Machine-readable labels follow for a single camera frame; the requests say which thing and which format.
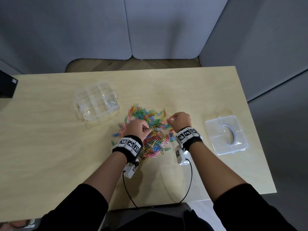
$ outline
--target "black wrist strap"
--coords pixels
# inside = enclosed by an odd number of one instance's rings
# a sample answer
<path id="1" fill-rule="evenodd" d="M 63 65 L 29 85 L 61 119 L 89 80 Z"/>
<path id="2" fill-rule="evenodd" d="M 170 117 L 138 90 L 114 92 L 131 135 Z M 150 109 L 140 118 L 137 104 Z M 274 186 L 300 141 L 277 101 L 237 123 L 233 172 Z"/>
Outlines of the black wrist strap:
<path id="1" fill-rule="evenodd" d="M 176 134 L 176 141 L 179 143 L 182 149 L 189 151 L 190 145 L 195 142 L 202 142 L 202 136 L 192 127 L 182 128 Z"/>
<path id="2" fill-rule="evenodd" d="M 140 155 L 143 143 L 135 135 L 127 135 L 121 138 L 113 147 L 112 152 L 119 151 L 126 156 L 127 163 L 134 162 Z"/>

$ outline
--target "person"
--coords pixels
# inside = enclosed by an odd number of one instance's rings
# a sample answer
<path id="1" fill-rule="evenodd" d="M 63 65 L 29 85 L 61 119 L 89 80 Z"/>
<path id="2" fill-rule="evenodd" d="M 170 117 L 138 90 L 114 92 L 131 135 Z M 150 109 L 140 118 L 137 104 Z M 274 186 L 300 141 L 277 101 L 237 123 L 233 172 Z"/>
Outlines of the person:
<path id="1" fill-rule="evenodd" d="M 167 122 L 177 133 L 191 127 L 189 114 L 178 112 Z M 132 120 L 124 135 L 142 141 L 151 132 L 145 120 Z M 214 203 L 214 211 L 226 230 L 295 230 L 274 207 L 270 206 L 239 175 L 216 157 L 200 139 L 191 141 L 186 149 L 198 170 L 202 183 Z M 42 217 L 37 230 L 97 231 L 108 211 L 108 204 L 124 170 L 135 156 L 113 149 L 101 166 L 77 186 L 54 210 Z M 193 210 L 181 217 L 147 212 L 117 230 L 213 230 Z"/>

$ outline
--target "wooden floor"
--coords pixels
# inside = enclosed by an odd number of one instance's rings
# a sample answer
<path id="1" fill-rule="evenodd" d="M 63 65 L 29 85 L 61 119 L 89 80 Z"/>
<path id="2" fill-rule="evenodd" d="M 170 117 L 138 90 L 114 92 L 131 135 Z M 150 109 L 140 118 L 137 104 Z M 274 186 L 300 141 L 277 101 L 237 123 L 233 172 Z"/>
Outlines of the wooden floor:
<path id="1" fill-rule="evenodd" d="M 70 62 L 65 72 L 90 72 L 134 69 L 169 69 L 200 67 L 199 59 L 153 59 L 139 60 L 131 57 L 128 60 L 77 59 Z"/>

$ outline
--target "light wood tabletop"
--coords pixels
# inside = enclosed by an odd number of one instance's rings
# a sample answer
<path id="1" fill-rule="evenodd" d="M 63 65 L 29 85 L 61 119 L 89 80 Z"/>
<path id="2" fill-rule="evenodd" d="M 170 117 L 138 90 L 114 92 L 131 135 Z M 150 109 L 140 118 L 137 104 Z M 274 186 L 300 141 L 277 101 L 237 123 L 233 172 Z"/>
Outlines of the light wood tabletop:
<path id="1" fill-rule="evenodd" d="M 15 76 L 12 99 L 0 99 L 0 221 L 37 218 L 54 209 L 110 155 L 130 107 L 190 114 L 192 126 L 213 151 L 204 122 L 235 115 L 249 147 L 219 156 L 261 194 L 276 192 L 235 67 L 149 69 Z M 100 124 L 77 118 L 74 91 L 108 81 L 120 109 Z M 190 183 L 190 166 L 172 150 L 143 161 L 127 189 L 137 206 L 179 202 Z M 193 179 L 184 202 L 207 200 L 192 161 Z M 119 180 L 109 209 L 133 207 Z"/>

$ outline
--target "clear plastic lid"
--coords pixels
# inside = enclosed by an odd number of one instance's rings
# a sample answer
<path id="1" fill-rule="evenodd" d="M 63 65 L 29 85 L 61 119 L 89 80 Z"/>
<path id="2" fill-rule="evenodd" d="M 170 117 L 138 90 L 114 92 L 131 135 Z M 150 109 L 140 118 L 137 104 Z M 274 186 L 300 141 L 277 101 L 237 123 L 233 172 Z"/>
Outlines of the clear plastic lid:
<path id="1" fill-rule="evenodd" d="M 73 100 L 75 110 L 88 121 L 97 120 L 120 108 L 113 90 L 106 81 L 75 91 L 75 97 Z"/>
<path id="2" fill-rule="evenodd" d="M 248 142 L 236 116 L 206 121 L 205 127 L 217 155 L 244 151 L 248 148 Z"/>

